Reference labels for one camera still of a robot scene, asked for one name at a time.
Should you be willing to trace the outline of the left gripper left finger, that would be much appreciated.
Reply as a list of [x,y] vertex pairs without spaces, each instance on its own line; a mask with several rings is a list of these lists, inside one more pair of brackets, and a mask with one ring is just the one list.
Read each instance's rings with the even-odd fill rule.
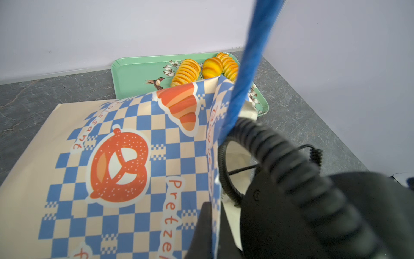
[[210,202],[202,205],[190,248],[185,259],[213,259],[212,207]]

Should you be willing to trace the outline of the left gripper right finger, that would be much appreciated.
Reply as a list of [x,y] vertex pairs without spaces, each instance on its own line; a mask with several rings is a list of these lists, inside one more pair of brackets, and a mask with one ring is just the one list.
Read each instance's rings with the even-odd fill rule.
[[221,208],[220,224],[218,259],[242,259],[242,252],[236,247],[223,204]]

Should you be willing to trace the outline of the blue checkered paper bag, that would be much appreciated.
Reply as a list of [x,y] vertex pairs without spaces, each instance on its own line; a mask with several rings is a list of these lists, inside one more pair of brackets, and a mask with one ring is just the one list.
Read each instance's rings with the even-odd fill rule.
[[234,127],[283,1],[258,1],[235,81],[199,80],[59,105],[1,186],[3,259],[215,259],[218,147]]

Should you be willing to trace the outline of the ridged yellow fake bread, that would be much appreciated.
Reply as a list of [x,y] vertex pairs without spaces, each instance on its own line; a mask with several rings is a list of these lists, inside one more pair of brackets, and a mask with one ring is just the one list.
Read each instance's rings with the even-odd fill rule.
[[224,76],[232,81],[233,83],[236,82],[238,77],[239,65],[235,62],[235,60],[229,55],[224,52],[220,52],[216,56],[223,64],[223,74]]

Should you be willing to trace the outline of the orange round fake bread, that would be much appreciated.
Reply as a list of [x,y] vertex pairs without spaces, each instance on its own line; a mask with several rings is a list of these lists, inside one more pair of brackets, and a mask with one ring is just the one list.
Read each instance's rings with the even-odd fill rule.
[[223,72],[223,63],[217,58],[209,58],[203,63],[202,76],[204,79],[219,77]]

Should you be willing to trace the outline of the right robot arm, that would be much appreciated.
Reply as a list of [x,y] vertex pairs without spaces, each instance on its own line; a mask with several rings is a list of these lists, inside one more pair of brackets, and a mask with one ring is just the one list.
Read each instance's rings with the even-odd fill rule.
[[414,192],[381,173],[324,177],[283,136],[240,118],[227,141],[257,161],[241,207],[246,259],[411,259]]

